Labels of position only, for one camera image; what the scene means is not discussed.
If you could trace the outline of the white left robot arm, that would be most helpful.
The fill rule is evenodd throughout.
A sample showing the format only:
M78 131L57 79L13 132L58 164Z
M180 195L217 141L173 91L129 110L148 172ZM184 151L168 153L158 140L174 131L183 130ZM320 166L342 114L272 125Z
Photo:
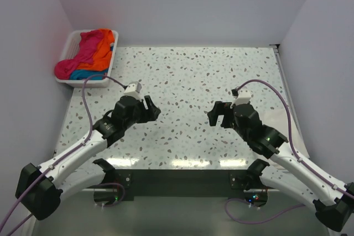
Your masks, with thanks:
M58 208L64 193L63 182L83 163L124 137L135 124L154 122L161 110L150 96L142 100L122 96L114 109L105 113L76 144L56 157L22 168L15 197L38 220L48 218Z

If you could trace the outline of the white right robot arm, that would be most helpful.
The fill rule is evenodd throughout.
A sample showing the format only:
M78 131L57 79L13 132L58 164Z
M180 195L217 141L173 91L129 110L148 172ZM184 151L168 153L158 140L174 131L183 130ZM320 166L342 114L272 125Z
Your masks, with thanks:
M344 183L331 176L299 150L275 128L262 123L258 112L249 103L234 105L215 102L207 114L209 124L231 128L263 159L251 163L247 183L254 188L262 184L282 193L312 210L329 229L340 232L353 213L353 183Z

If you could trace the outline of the orange t shirt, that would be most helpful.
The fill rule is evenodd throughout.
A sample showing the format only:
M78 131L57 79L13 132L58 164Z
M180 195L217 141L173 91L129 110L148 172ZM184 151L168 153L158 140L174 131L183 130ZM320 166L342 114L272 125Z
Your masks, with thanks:
M114 44L115 38L112 30L101 28L103 39L97 45L96 52L93 55L93 63L81 63L77 69L87 71L103 71L109 68L112 51L111 45Z

